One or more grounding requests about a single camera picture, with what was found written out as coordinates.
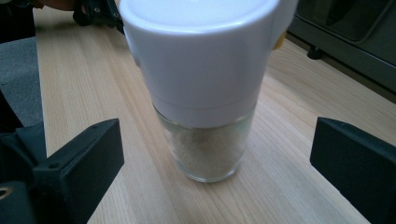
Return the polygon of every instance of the floor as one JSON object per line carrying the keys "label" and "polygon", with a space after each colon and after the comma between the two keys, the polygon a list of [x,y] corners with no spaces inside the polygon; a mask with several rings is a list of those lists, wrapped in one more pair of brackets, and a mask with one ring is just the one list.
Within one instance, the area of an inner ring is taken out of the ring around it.
{"label": "floor", "polygon": [[23,126],[43,120],[35,37],[0,44],[0,90]]}

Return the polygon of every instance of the black plastic bracket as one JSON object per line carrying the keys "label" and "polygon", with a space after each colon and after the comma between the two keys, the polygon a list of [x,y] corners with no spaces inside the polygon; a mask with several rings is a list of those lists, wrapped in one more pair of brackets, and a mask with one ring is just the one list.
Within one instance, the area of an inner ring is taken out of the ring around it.
{"label": "black plastic bracket", "polygon": [[370,222],[396,223],[396,147],[318,118],[310,161]]}
{"label": "black plastic bracket", "polygon": [[[92,125],[34,167],[31,186],[3,183],[0,222],[87,223],[123,164],[119,120]],[[34,215],[13,222],[23,212],[18,204],[32,205]]]}

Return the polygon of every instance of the black plastic part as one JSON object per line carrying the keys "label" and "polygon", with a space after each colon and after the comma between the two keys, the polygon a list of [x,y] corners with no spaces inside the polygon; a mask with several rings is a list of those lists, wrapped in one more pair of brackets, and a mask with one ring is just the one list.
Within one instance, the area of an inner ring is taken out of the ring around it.
{"label": "black plastic part", "polygon": [[92,125],[34,169],[40,223],[87,223],[124,163],[120,124]]}
{"label": "black plastic part", "polygon": [[110,28],[116,27],[124,34],[123,22],[114,0],[78,0],[73,19],[80,26],[105,24]]}
{"label": "black plastic part", "polygon": [[36,223],[30,198],[23,182],[0,184],[0,223]]}
{"label": "black plastic part", "polygon": [[23,127],[21,121],[9,106],[6,97],[0,90],[0,133],[14,133],[15,129]]}
{"label": "black plastic part", "polygon": [[396,147],[318,118],[311,164],[372,223],[396,223]]}
{"label": "black plastic part", "polygon": [[323,51],[315,46],[311,46],[306,56],[312,60],[318,60],[323,56]]}

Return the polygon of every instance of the light wood surface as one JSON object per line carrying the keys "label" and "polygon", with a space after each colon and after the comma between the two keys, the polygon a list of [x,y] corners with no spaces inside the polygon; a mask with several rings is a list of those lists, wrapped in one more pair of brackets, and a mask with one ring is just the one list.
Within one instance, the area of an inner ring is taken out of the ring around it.
{"label": "light wood surface", "polygon": [[123,35],[35,10],[49,155],[88,126],[120,119],[125,164],[90,223],[366,223],[309,163],[318,116],[396,145],[396,105],[286,40],[268,63],[238,172],[216,184],[173,164]]}

